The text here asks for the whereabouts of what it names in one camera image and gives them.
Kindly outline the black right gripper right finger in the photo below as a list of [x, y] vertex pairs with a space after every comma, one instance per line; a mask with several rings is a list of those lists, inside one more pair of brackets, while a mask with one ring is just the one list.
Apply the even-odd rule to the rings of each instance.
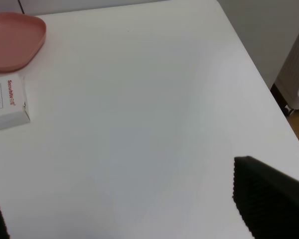
[[233, 201], [256, 239], [299, 239], [299, 181], [250, 156], [235, 157]]

